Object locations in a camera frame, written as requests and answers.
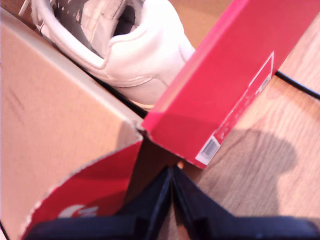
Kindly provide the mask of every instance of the white label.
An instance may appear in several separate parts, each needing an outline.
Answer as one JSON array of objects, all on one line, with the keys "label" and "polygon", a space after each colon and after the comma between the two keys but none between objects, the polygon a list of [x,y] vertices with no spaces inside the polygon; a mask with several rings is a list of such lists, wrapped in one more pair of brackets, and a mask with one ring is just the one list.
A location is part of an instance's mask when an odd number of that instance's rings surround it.
[{"label": "white label", "polygon": [[201,148],[195,159],[203,163],[204,165],[208,165],[214,155],[216,155],[216,153],[218,152],[220,146],[221,145],[218,140],[213,135],[211,135],[204,146]]}]

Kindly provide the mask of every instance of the wooden floor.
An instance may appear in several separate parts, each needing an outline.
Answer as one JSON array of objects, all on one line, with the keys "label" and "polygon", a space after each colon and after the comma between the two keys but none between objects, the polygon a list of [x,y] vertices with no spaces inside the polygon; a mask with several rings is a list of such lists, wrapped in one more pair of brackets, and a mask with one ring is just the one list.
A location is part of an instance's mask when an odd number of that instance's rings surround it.
[{"label": "wooden floor", "polygon": [[[22,2],[2,0],[1,6],[17,13]],[[317,92],[319,29],[320,15],[280,68]],[[144,157],[156,150],[159,154],[154,159]],[[146,141],[127,199],[137,195],[164,165],[177,161]],[[292,215],[319,222],[320,101],[273,77],[208,167],[201,171],[185,163],[183,170],[234,215]],[[189,239],[173,209],[158,238]]]}]

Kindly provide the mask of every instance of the sneaker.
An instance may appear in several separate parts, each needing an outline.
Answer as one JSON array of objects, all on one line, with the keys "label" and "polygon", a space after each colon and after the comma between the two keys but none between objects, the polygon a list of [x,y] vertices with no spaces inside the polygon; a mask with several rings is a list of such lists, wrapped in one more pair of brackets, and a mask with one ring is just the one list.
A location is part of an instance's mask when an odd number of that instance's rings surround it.
[{"label": "sneaker", "polygon": [[32,0],[32,19],[85,71],[147,110],[195,51],[168,0]]}]

